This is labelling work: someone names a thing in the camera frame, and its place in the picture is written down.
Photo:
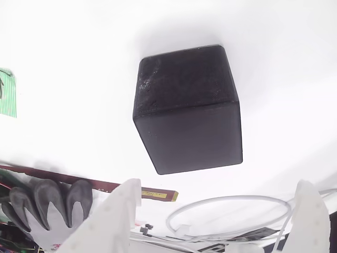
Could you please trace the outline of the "person's grey gloved hand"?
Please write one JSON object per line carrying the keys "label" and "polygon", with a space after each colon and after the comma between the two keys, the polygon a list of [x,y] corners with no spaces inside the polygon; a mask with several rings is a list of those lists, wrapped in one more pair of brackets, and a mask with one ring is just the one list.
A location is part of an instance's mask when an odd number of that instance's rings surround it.
{"label": "person's grey gloved hand", "polygon": [[14,187],[2,202],[6,217],[47,252],[55,252],[88,218],[93,204],[92,186],[78,180],[69,188],[40,180],[33,190]]}

